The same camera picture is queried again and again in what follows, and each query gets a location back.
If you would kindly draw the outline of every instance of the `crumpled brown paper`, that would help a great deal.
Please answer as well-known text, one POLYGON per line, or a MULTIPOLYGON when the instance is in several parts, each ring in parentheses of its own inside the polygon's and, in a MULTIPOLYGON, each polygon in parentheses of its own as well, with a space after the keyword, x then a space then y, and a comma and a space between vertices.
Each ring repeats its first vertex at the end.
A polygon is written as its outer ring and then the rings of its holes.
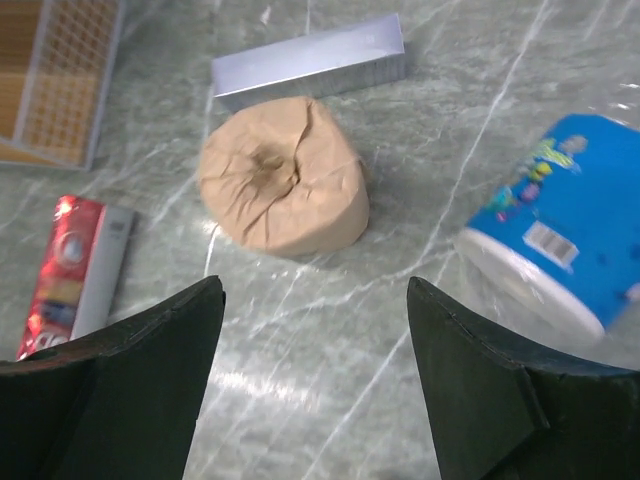
POLYGON ((358 155, 311 98, 236 113, 205 144, 198 179, 222 229, 253 250, 281 256, 334 251, 367 227, 358 155))

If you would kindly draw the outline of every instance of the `blue cylindrical container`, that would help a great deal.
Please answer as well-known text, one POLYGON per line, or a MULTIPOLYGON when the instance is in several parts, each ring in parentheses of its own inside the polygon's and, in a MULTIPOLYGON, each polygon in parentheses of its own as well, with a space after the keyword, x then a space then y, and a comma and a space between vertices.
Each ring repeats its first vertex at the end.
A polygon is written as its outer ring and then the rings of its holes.
POLYGON ((520 173, 457 249, 523 307, 592 343, 640 299, 640 132, 569 115, 520 173))

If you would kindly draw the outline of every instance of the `blue label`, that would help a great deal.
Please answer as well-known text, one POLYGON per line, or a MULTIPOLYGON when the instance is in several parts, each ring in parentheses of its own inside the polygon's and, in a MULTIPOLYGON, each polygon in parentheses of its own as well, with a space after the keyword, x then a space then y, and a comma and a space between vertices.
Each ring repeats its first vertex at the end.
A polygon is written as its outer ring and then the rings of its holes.
POLYGON ((640 132, 569 115, 468 226, 536 264, 606 328, 640 298, 640 132))

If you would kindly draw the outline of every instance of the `mesh basket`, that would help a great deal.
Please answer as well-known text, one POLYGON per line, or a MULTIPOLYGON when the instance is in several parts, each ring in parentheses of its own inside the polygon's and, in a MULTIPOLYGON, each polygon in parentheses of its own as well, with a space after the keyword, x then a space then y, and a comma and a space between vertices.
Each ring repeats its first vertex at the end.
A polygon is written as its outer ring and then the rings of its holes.
POLYGON ((122 0, 0 0, 1 161, 91 166, 123 12, 122 0))

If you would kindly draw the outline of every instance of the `gray marble countertop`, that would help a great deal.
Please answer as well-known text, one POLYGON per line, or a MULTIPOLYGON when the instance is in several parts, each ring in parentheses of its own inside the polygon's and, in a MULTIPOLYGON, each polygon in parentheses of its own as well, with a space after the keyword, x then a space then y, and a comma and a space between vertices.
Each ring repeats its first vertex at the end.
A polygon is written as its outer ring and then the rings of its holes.
MULTIPOLYGON (((185 478, 439 479, 408 279, 461 294, 453 235, 594 85, 625 68, 638 80, 639 41, 634 0, 140 0, 94 171, 0 167, 0 356, 17 348, 56 198, 135 207, 112 320, 207 274, 229 295, 185 478), (297 262, 230 244, 194 182, 203 140, 227 117, 210 60, 390 12, 408 79, 325 100, 374 174, 364 237, 297 262)), ((637 366, 640 331, 622 337, 616 361, 637 366)))

